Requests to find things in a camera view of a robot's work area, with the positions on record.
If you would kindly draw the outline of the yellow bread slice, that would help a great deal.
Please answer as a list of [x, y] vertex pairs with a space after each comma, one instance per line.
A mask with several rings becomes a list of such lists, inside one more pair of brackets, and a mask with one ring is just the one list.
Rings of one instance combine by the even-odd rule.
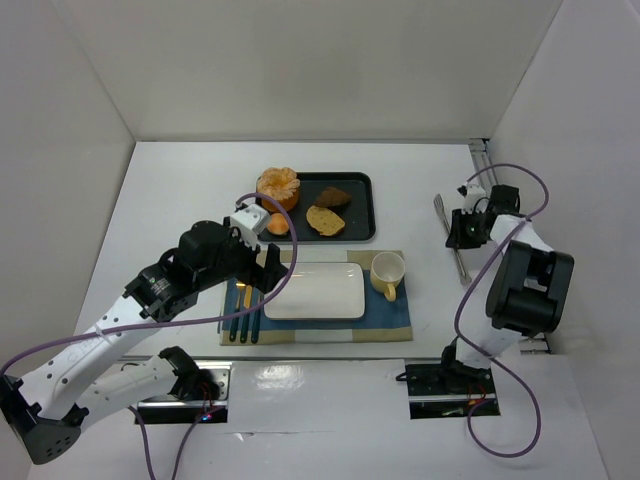
[[338, 235], [346, 226], [339, 215], [324, 207], [311, 206], [306, 212], [306, 220], [319, 235], [326, 237]]

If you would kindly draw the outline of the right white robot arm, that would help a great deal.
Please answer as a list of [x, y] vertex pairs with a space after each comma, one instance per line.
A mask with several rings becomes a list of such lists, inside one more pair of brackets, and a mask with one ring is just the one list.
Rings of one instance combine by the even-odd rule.
[[518, 188], [497, 185], [486, 191], [467, 183], [458, 192], [463, 204], [451, 213], [445, 246], [470, 250], [492, 241], [500, 260], [486, 298], [485, 325], [468, 342], [457, 335], [441, 358], [444, 370], [476, 377], [513, 344], [557, 328], [574, 259], [535, 232], [520, 212]]

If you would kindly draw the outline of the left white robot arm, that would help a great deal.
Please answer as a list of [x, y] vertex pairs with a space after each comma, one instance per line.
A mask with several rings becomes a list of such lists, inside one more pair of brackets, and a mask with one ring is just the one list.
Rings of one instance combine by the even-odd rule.
[[33, 464], [58, 458], [84, 430], [121, 409], [160, 395], [183, 399], [205, 385], [208, 375], [180, 347], [117, 374], [106, 372], [213, 286], [236, 279], [271, 292], [288, 270], [275, 245], [265, 263], [257, 261], [258, 236], [268, 222], [268, 215], [247, 210], [222, 223], [195, 223], [78, 340], [21, 377], [1, 375], [1, 412]]

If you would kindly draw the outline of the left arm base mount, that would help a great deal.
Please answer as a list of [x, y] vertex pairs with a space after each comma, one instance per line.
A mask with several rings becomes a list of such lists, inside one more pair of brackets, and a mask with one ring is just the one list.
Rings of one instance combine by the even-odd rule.
[[145, 424], [188, 425], [196, 418], [204, 424], [227, 422], [231, 363], [199, 361], [197, 365], [203, 379], [185, 396], [155, 396], [136, 405]]

